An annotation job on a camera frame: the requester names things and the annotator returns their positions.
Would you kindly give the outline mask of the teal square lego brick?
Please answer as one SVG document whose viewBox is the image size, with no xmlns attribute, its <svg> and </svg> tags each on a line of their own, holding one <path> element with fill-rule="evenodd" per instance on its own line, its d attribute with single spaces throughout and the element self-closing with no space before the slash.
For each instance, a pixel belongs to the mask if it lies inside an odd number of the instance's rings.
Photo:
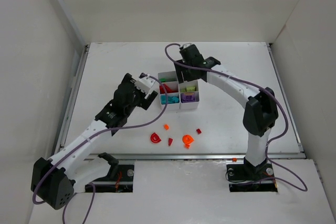
<svg viewBox="0 0 336 224">
<path fill-rule="evenodd" d="M 180 100 L 179 100 L 178 97 L 170 97 L 169 101 L 170 101 L 171 103 L 179 103 L 179 102 L 180 102 Z"/>
</svg>

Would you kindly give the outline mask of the orange round lego piece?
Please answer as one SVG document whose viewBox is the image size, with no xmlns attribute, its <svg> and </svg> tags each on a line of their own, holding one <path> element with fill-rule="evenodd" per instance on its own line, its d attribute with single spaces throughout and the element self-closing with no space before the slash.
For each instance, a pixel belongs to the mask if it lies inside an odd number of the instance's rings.
<svg viewBox="0 0 336 224">
<path fill-rule="evenodd" d="M 183 142 L 185 145 L 190 145 L 191 143 L 194 142 L 194 139 L 193 139 L 193 137 L 190 136 L 190 135 L 184 135 L 184 136 L 182 137 L 182 142 Z"/>
</svg>

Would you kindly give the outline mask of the light green curved lego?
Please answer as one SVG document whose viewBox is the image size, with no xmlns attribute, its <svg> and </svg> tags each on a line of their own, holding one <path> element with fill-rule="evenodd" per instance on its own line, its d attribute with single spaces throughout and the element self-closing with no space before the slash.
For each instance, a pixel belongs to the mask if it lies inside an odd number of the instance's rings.
<svg viewBox="0 0 336 224">
<path fill-rule="evenodd" d="M 188 86 L 185 88 L 186 92 L 196 92 L 197 91 L 197 86 Z"/>
</svg>

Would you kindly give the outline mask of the red arch duplo brick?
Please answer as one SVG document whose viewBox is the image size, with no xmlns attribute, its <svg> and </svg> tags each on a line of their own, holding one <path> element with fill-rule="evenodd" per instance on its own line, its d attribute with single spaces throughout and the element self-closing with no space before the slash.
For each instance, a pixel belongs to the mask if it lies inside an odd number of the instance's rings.
<svg viewBox="0 0 336 224">
<path fill-rule="evenodd" d="M 176 93 L 177 92 L 176 89 L 173 89 L 173 88 L 169 87 L 167 84 L 160 85 L 159 89 L 160 89 L 160 94 L 164 94 L 165 91 L 167 93 Z"/>
</svg>

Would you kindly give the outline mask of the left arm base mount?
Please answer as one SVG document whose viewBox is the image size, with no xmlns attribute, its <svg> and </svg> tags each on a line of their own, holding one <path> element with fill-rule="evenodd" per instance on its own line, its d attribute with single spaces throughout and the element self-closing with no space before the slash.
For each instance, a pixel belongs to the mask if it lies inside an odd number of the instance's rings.
<svg viewBox="0 0 336 224">
<path fill-rule="evenodd" d="M 118 159 L 107 153 L 98 155 L 109 164 L 109 170 L 103 177 L 92 183 L 97 193 L 132 193 L 134 179 L 134 163 L 119 162 Z"/>
</svg>

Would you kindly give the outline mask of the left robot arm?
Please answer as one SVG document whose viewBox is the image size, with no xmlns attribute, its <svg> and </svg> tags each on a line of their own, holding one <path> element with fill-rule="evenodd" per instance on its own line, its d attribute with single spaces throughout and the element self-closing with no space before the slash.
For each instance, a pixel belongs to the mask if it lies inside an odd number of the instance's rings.
<svg viewBox="0 0 336 224">
<path fill-rule="evenodd" d="M 90 182 L 116 173 L 118 160 L 101 153 L 85 164 L 85 159 L 101 143 L 104 133 L 115 135 L 126 130 L 128 117 L 137 107 L 147 110 L 157 97 L 154 85 L 159 81 L 150 74 L 133 77 L 127 73 L 110 100 L 86 129 L 63 150 L 34 163 L 31 191 L 35 205 L 47 203 L 53 209 L 64 207 L 76 193 L 85 191 Z"/>
</svg>

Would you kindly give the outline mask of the purple lego brick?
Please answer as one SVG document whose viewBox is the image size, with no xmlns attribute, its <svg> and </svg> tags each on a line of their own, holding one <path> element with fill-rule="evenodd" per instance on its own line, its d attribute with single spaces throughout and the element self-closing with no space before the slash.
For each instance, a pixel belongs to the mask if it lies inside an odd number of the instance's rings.
<svg viewBox="0 0 336 224">
<path fill-rule="evenodd" d="M 195 93 L 194 92 L 182 92 L 181 93 L 181 102 L 182 103 L 196 102 Z"/>
</svg>

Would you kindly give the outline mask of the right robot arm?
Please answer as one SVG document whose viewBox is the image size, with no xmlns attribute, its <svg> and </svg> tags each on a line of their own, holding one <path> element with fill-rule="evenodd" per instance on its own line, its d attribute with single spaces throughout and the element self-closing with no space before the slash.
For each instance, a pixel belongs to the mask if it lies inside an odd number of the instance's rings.
<svg viewBox="0 0 336 224">
<path fill-rule="evenodd" d="M 180 83 L 202 79 L 221 89 L 244 109 L 243 126 L 248 132 L 248 147 L 245 163 L 258 167 L 266 162 L 266 145 L 271 129 L 278 118 L 272 89 L 263 91 L 250 84 L 238 81 L 220 61 L 213 57 L 204 58 L 194 44 L 179 46 L 181 60 L 175 65 Z"/>
</svg>

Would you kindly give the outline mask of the red slope lego piece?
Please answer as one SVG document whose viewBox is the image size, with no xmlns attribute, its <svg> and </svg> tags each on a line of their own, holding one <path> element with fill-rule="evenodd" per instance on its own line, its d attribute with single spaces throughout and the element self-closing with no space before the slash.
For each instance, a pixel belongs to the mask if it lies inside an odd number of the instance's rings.
<svg viewBox="0 0 336 224">
<path fill-rule="evenodd" d="M 168 139 L 168 145 L 171 146 L 172 143 L 173 143 L 173 139 L 172 139 L 172 138 L 169 138 L 169 139 Z"/>
</svg>

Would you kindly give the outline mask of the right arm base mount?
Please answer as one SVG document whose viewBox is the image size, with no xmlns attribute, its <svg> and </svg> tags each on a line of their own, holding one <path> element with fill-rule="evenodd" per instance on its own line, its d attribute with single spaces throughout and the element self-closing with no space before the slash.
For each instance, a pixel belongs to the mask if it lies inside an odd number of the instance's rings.
<svg viewBox="0 0 336 224">
<path fill-rule="evenodd" d="M 273 167 L 267 161 L 254 167 L 244 160 L 239 164 L 227 164 L 226 168 L 225 177 L 231 193 L 278 192 Z"/>
</svg>

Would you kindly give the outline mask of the teal curved lego brick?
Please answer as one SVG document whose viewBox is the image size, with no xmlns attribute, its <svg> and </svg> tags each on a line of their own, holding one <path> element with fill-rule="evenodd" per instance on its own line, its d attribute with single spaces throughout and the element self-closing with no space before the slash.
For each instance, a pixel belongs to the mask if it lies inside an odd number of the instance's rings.
<svg viewBox="0 0 336 224">
<path fill-rule="evenodd" d="M 160 96 L 160 101 L 161 101 L 161 104 L 162 104 L 162 105 L 165 105 L 165 104 L 173 104 L 173 103 L 174 103 L 174 101 L 173 101 L 173 97 L 166 96 L 166 95 L 161 95 L 161 96 Z"/>
</svg>

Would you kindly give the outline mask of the red horseshoe lego piece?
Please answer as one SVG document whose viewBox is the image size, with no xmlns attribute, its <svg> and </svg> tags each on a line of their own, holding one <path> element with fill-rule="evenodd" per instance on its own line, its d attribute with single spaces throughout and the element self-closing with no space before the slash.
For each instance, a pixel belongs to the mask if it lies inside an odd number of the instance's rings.
<svg viewBox="0 0 336 224">
<path fill-rule="evenodd" d="M 153 133 L 151 134 L 150 136 L 150 141 L 153 143 L 153 144 L 157 144 L 159 142 L 161 142 L 161 138 L 159 137 L 159 135 L 157 133 Z"/>
</svg>

